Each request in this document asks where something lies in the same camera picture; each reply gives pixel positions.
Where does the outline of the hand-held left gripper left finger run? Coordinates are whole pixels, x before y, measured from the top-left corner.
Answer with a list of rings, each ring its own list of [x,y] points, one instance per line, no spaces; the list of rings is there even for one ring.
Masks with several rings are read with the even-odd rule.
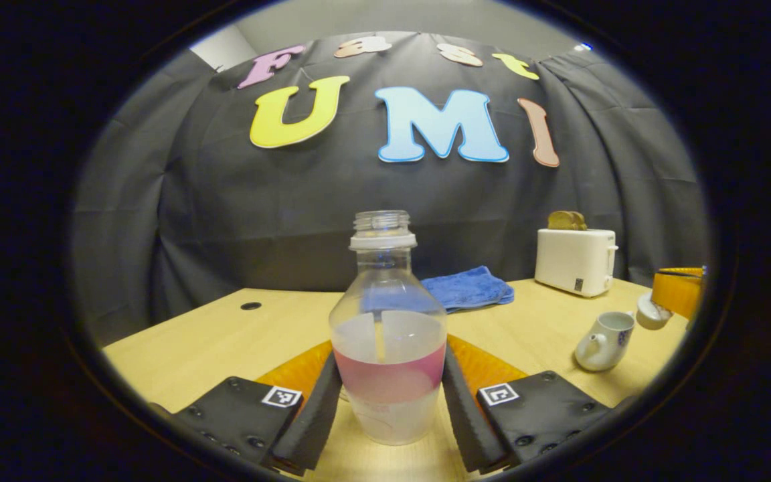
[[[341,388],[325,341],[255,380],[228,376],[176,412],[152,409],[228,463],[303,476],[318,465]]]

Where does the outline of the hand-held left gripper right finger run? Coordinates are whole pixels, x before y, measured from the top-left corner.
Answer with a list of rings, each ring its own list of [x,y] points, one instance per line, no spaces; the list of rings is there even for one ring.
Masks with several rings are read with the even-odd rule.
[[[553,370],[526,374],[448,335],[442,387],[462,463],[487,474],[532,463],[629,408],[610,408]]]

